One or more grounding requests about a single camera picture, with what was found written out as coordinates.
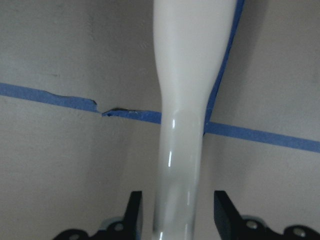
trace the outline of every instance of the blue tape strip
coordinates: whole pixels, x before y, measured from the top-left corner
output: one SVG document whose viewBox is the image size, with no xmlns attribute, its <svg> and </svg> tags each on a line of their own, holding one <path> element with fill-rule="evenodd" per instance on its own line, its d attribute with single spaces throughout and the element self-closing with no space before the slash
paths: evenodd
<svg viewBox="0 0 320 240">
<path fill-rule="evenodd" d="M 47 91 L 23 86 L 0 83 L 0 95 L 100 113 L 97 111 L 97 104 L 93 100 L 82 97 L 59 96 Z M 157 111 L 111 110 L 102 113 L 102 116 L 121 117 L 155 124 L 160 124 L 161 122 L 161 112 Z M 319 141 L 297 138 L 293 136 L 251 130 L 248 128 L 213 122 L 207 122 L 205 124 L 204 131 L 210 134 L 320 153 Z"/>
<path fill-rule="evenodd" d="M 231 28 L 231 32 L 230 32 L 230 37 L 229 37 L 229 41 L 225 50 L 225 54 L 223 57 L 223 61 L 222 61 L 222 65 L 220 67 L 218 76 L 216 77 L 213 89 L 211 91 L 209 100 L 208 100 L 208 104 L 206 107 L 206 112 L 205 112 L 205 123 L 208 123 L 210 121 L 211 115 L 212 115 L 212 111 L 214 109 L 215 106 L 215 102 L 216 102 L 216 97 L 217 97 L 217 93 L 220 87 L 220 83 L 222 80 L 222 77 L 224 75 L 226 66 L 227 66 L 227 62 L 228 62 L 228 58 L 229 58 L 229 54 L 230 54 L 230 50 L 231 50 L 231 46 L 232 43 L 234 41 L 235 38 L 235 34 L 237 31 L 237 27 L 239 24 L 239 20 L 240 20 L 240 16 L 244 7 L 244 3 L 245 0 L 238 0 L 236 3 L 236 7 L 235 7 L 235 12 L 234 12 L 234 18 L 233 18 L 233 23 L 232 23 L 232 28 Z"/>
<path fill-rule="evenodd" d="M 76 96 L 59 96 L 29 87 L 0 83 L 0 95 L 98 113 L 97 104 L 93 100 Z"/>
<path fill-rule="evenodd" d="M 214 122 L 208 122 L 204 127 L 204 131 L 207 133 L 231 138 L 320 153 L 319 141 L 308 140 L 294 136 L 252 130 L 244 127 L 231 126 Z"/>
</svg>

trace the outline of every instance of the glossy white plastic part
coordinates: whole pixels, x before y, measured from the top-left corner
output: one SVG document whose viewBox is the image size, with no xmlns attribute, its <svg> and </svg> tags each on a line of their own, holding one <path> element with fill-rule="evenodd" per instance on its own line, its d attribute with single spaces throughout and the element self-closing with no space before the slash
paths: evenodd
<svg viewBox="0 0 320 240">
<path fill-rule="evenodd" d="M 153 36 L 162 96 L 153 240 L 191 240 L 208 98 L 236 0 L 155 0 Z"/>
</svg>

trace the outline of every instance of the gray wall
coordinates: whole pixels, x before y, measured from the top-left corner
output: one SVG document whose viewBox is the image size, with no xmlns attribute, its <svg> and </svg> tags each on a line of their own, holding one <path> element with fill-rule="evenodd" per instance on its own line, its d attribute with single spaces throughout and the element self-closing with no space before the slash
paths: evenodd
<svg viewBox="0 0 320 240">
<path fill-rule="evenodd" d="M 320 2 L 247 0 L 211 120 L 320 141 Z M 0 82 L 161 110 L 151 0 L 1 0 Z M 90 234 L 143 190 L 151 236 L 160 126 L 0 96 L 0 236 Z M 219 239 L 213 190 L 281 232 L 320 231 L 319 153 L 206 134 L 195 239 Z"/>
</svg>

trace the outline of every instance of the black clamp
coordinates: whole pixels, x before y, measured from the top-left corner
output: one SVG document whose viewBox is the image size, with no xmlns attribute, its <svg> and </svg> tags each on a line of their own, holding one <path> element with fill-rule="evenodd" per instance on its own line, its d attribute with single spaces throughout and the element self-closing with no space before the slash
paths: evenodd
<svg viewBox="0 0 320 240">
<path fill-rule="evenodd" d="M 281 235 L 257 218 L 243 219 L 225 191 L 214 192 L 214 222 L 221 240 L 320 240 L 307 226 L 287 227 Z"/>
<path fill-rule="evenodd" d="M 142 191 L 130 195 L 122 220 L 100 229 L 95 235 L 88 236 L 83 230 L 69 229 L 61 232 L 53 240 L 136 240 L 140 239 L 143 221 Z"/>
</svg>

